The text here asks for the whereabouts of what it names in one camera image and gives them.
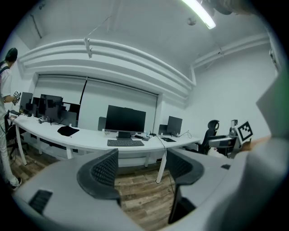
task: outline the keyboard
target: keyboard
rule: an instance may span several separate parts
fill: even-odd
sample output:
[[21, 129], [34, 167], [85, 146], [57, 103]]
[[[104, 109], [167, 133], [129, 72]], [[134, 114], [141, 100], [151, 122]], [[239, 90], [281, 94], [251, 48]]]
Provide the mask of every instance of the keyboard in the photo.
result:
[[140, 140], [115, 140], [109, 139], [107, 141], [108, 146], [114, 147], [133, 147], [133, 146], [144, 146], [144, 143]]

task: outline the black cloth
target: black cloth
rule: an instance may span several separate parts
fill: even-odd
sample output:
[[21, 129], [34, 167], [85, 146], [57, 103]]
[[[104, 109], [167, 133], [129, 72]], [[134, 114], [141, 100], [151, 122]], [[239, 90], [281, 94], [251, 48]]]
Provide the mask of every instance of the black cloth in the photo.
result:
[[64, 136], [71, 136], [78, 131], [79, 131], [78, 129], [74, 129], [69, 126], [64, 126], [58, 129], [58, 133]]

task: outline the desk leg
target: desk leg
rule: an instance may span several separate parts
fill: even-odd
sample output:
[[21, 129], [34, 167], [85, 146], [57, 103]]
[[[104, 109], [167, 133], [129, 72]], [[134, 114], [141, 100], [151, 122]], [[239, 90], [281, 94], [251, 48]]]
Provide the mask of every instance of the desk leg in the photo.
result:
[[40, 142], [40, 138], [39, 137], [37, 137], [37, 146], [38, 146], [39, 154], [42, 155], [41, 142]]
[[161, 162], [161, 167], [159, 167], [159, 171], [158, 171], [158, 177], [156, 182], [159, 184], [161, 182], [162, 176], [163, 176], [163, 171], [164, 168], [166, 166], [166, 162], [167, 162], [167, 158], [166, 158], [166, 153], [164, 153], [163, 158], [162, 158], [162, 162]]
[[71, 159], [73, 157], [72, 149], [70, 147], [66, 147], [66, 152], [67, 152], [67, 159]]
[[150, 152], [148, 152], [146, 154], [146, 157], [145, 157], [145, 162], [144, 162], [144, 166], [147, 168], [148, 167], [148, 164], [149, 164], [149, 157], [150, 157]]
[[17, 125], [15, 125], [15, 129], [16, 129], [16, 138], [17, 138], [17, 143], [18, 143], [18, 149], [20, 151], [20, 156], [22, 159], [22, 162], [24, 165], [27, 165], [24, 153], [23, 153], [23, 149], [22, 149], [22, 144], [21, 144], [21, 138], [20, 138], [20, 133], [19, 133], [19, 127]]

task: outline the white pants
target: white pants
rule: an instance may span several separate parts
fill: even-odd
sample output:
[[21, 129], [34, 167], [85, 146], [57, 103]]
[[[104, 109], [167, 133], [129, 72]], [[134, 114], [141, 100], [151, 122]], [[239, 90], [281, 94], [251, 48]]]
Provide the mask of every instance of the white pants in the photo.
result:
[[7, 152], [7, 145], [6, 145], [6, 135], [3, 132], [5, 131], [5, 120], [0, 120], [0, 125], [2, 128], [0, 128], [0, 152], [1, 152], [1, 159], [3, 164], [3, 170], [4, 170], [4, 180], [8, 180], [12, 186], [18, 186], [19, 182], [18, 179], [12, 174], [10, 163], [9, 163], [9, 157]]

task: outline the white ceiling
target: white ceiling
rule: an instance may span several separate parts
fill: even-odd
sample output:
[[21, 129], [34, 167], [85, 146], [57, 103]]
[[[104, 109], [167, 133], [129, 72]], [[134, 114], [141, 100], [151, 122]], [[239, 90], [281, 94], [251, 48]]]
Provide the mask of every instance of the white ceiling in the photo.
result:
[[256, 16], [218, 12], [211, 30], [198, 18], [196, 25], [189, 26], [186, 20], [194, 13], [181, 0], [43, 0], [40, 4], [45, 4], [42, 10], [37, 6], [31, 13], [42, 40], [45, 36], [54, 36], [53, 42], [68, 35], [83, 38], [112, 15], [91, 38], [136, 46], [176, 63], [180, 71], [219, 46], [266, 32]]

